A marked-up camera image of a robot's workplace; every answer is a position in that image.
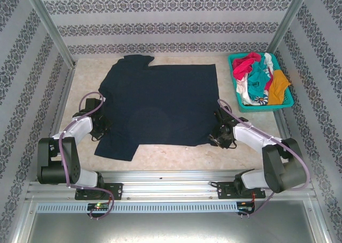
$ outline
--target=navy t-shirt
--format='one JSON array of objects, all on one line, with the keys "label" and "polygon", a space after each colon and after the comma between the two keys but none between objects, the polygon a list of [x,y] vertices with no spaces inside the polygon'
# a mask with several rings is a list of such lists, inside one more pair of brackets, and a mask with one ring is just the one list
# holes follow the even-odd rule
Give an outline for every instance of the navy t-shirt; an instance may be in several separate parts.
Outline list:
[{"label": "navy t-shirt", "polygon": [[131,161],[139,144],[209,143],[219,107],[215,65],[149,67],[153,59],[125,56],[101,83],[104,112],[113,125],[96,155]]}]

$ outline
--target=beige table surface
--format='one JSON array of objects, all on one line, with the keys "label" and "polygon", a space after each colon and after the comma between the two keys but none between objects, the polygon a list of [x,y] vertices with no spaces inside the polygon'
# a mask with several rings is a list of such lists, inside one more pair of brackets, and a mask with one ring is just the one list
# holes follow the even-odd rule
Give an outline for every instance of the beige table surface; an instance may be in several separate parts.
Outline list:
[{"label": "beige table surface", "polygon": [[[77,112],[80,99],[88,92],[97,91],[113,64],[118,59],[80,59],[68,96],[60,130]],[[226,100],[235,114],[243,116],[254,126],[279,137],[273,112],[240,113],[235,90],[229,74],[227,57],[156,57],[150,66],[168,64],[216,64],[220,98]],[[196,147],[174,145],[140,145],[132,162],[95,156],[97,142],[88,134],[77,146],[81,166],[95,171],[175,171],[261,168],[261,156],[247,145],[237,142],[235,150],[223,150],[210,144]]]}]

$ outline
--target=damask pattern wall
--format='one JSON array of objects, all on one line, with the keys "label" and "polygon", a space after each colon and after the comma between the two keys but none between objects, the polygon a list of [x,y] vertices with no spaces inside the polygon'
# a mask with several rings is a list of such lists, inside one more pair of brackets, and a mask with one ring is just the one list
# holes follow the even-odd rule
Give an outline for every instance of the damask pattern wall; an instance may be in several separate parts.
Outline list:
[{"label": "damask pattern wall", "polygon": [[0,242],[11,238],[36,178],[36,147],[51,134],[69,74],[29,0],[0,0]]},{"label": "damask pattern wall", "polygon": [[265,51],[292,0],[43,0],[75,60]]},{"label": "damask pattern wall", "polygon": [[333,242],[342,242],[342,0],[304,0],[276,56],[295,104],[283,111],[301,145]]}]

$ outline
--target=laundry basket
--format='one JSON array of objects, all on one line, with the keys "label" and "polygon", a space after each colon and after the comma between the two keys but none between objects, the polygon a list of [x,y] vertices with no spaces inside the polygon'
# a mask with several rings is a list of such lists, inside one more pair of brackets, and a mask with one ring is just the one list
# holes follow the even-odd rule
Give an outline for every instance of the laundry basket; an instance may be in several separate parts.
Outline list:
[{"label": "laundry basket", "polygon": [[[230,68],[230,75],[231,75],[231,79],[233,81],[234,84],[234,88],[236,89],[236,80],[233,77],[233,60],[235,59],[240,59],[240,58],[244,58],[246,55],[248,55],[248,53],[237,53],[237,54],[231,54],[230,56],[228,56],[228,63],[229,63],[229,68]],[[270,55],[272,56],[272,62],[273,62],[273,69],[281,69],[279,67],[278,61],[276,59],[276,57],[270,53]],[[239,110],[240,112],[260,112],[260,111],[277,111],[278,109],[281,108],[287,108],[287,107],[291,107],[294,104],[292,95],[290,93],[289,88],[286,88],[285,90],[285,94],[284,94],[284,102],[281,105],[264,105],[264,106],[248,106],[248,105],[244,105],[242,103],[240,94],[237,93],[235,91],[236,97],[237,97],[237,101],[239,103]]]}]

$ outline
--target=metal floor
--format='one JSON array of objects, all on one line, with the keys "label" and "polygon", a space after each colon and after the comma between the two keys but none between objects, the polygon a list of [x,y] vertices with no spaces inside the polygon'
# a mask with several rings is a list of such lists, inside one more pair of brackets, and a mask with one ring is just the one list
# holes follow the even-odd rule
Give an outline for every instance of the metal floor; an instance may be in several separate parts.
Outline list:
[{"label": "metal floor", "polygon": [[302,201],[274,201],[258,215],[235,213],[36,214],[31,243],[315,242]]}]

